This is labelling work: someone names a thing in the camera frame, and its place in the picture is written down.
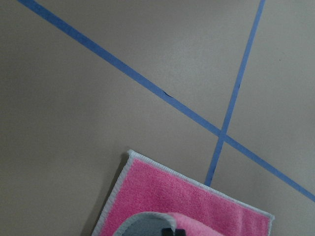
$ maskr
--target cleaning pad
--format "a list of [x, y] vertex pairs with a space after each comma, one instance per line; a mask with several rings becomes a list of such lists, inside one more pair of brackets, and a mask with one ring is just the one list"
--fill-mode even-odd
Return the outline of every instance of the cleaning pad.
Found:
[[129, 160], [92, 236], [113, 236], [120, 226], [141, 212], [155, 212], [157, 215], [169, 212], [168, 216], [176, 222], [185, 222], [180, 227], [196, 225], [194, 221], [198, 221], [224, 236], [269, 235], [274, 219], [271, 214], [228, 197], [132, 150], [128, 153]]

